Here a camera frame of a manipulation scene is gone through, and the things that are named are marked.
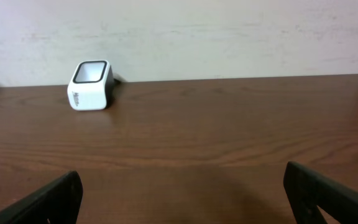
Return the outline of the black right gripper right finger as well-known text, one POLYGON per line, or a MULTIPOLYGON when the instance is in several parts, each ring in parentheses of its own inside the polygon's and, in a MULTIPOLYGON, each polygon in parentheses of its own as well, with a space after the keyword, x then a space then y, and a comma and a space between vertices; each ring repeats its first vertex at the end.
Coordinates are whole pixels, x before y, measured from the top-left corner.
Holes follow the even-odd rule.
POLYGON ((358 223, 358 192, 345 185, 290 161, 283 186, 298 224, 326 223, 321 210, 339 223, 358 223))

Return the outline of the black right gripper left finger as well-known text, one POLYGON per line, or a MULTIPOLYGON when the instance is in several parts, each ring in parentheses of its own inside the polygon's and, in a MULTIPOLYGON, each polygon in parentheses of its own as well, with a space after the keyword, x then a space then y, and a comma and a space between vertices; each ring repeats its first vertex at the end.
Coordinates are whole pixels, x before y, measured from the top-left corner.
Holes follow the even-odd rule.
POLYGON ((35 192, 0 211, 0 224, 75 224, 83 186, 79 174, 69 171, 35 192))

